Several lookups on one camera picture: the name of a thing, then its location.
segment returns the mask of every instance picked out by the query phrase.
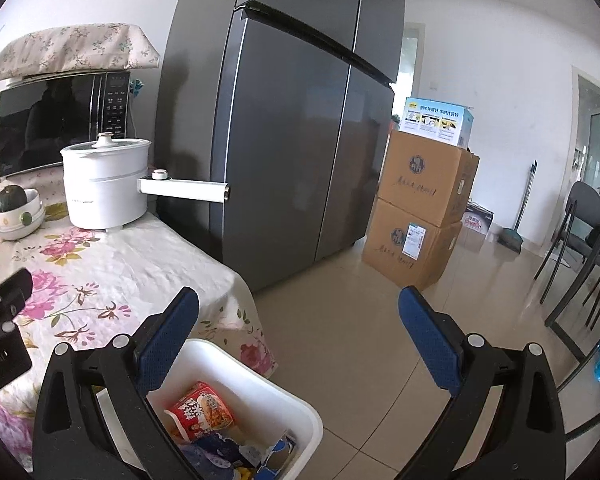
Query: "gray refrigerator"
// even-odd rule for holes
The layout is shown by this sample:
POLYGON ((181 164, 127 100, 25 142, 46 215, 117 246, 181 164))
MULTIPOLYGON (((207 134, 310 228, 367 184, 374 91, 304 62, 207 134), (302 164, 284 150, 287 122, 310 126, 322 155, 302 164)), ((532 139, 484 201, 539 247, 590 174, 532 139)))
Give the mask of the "gray refrigerator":
POLYGON ((404 0, 179 0, 155 128, 160 218, 258 290, 365 235, 386 147, 404 0))

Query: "green squash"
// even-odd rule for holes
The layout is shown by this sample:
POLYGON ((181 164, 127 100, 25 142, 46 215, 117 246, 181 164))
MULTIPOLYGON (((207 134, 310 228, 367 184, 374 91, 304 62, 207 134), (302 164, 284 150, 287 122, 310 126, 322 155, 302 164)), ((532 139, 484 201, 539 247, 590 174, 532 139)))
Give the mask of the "green squash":
POLYGON ((27 203, 27 194, 20 186, 6 186, 0 192, 0 213, 13 211, 27 203))

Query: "chair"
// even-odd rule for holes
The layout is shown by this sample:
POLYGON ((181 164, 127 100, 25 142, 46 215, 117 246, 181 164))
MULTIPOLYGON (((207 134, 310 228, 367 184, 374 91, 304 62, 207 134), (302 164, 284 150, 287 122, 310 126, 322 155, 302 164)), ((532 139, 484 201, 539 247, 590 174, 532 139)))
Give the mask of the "chair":
MULTIPOLYGON (((549 288, 554 282, 554 278, 558 272, 558 267, 560 267, 560 262, 562 261, 565 248, 569 247, 573 249, 577 253, 581 254, 584 258, 589 256, 591 253, 591 248, 587 245, 587 243, 582 238, 571 233, 573 220, 578 218, 591 228, 600 226, 600 195, 595 189, 589 186, 589 184, 585 184, 584 182, 575 182, 573 186, 571 186, 569 198, 564 209, 566 214, 564 215, 560 229, 554 236, 554 241, 551 244, 551 248, 549 248, 548 253, 542 261, 542 265, 540 265, 538 272, 536 272, 536 275, 534 276, 534 280, 536 280, 540 275, 540 272, 542 272, 542 269, 544 269, 549 257, 551 257, 551 254, 554 252, 558 242, 562 241, 558 260, 555 263, 555 267, 551 273, 549 282, 547 283, 546 288, 544 289, 544 292, 540 298, 541 304, 546 299, 549 288)), ((596 265, 600 267, 600 254, 596 258, 596 265)), ((597 302, 598 300, 596 300, 593 310, 595 310, 597 302)))

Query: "trash can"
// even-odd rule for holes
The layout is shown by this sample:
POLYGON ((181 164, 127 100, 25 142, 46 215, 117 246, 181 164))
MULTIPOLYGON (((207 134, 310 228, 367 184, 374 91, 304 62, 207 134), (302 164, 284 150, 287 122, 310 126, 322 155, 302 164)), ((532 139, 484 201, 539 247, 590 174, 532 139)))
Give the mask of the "trash can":
MULTIPOLYGON (((163 410, 177 402, 196 381, 208 383, 220 395, 242 432, 253 440, 273 445, 289 430, 296 439, 296 450, 276 480, 293 480, 300 474, 322 439, 322 420, 309 404, 261 377, 215 344, 189 339, 162 386, 147 395, 167 430, 174 428, 174 422, 163 410)), ((98 401, 120 456, 142 468, 106 390, 98 394, 98 401)))

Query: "red noodle cup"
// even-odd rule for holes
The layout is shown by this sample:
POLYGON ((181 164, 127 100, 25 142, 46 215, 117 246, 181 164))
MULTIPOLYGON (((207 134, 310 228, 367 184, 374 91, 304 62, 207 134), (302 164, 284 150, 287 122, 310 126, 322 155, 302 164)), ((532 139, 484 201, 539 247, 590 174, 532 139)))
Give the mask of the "red noodle cup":
POLYGON ((201 436, 224 430, 234 418, 220 396, 202 381, 164 413, 176 423, 183 439, 192 442, 201 436))

